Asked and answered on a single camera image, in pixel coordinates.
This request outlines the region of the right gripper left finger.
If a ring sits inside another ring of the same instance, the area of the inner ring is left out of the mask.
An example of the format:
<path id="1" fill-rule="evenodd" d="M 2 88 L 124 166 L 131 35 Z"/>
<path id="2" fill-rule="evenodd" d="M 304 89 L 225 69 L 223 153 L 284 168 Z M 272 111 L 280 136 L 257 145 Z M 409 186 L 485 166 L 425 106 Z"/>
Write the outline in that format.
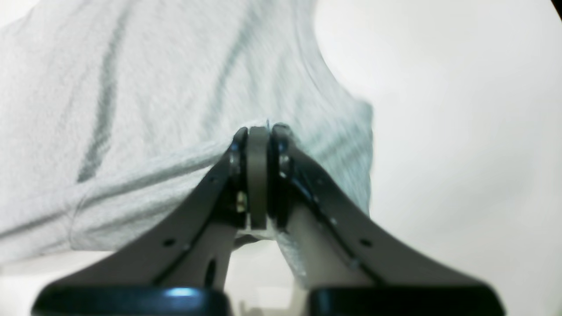
<path id="1" fill-rule="evenodd" d="M 35 316 L 231 316 L 223 292 L 238 229 L 245 224 L 249 128 L 162 222 L 121 250 L 51 282 Z"/>

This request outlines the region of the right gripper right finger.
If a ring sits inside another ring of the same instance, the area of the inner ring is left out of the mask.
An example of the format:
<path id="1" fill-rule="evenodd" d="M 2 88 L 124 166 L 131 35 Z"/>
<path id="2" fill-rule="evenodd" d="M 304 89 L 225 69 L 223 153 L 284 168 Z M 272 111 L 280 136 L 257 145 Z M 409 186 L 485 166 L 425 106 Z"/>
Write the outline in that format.
<path id="1" fill-rule="evenodd" d="M 428 258 L 375 224 L 297 146 L 269 132 L 275 226 L 299 249 L 309 316 L 503 316 L 494 289 Z"/>

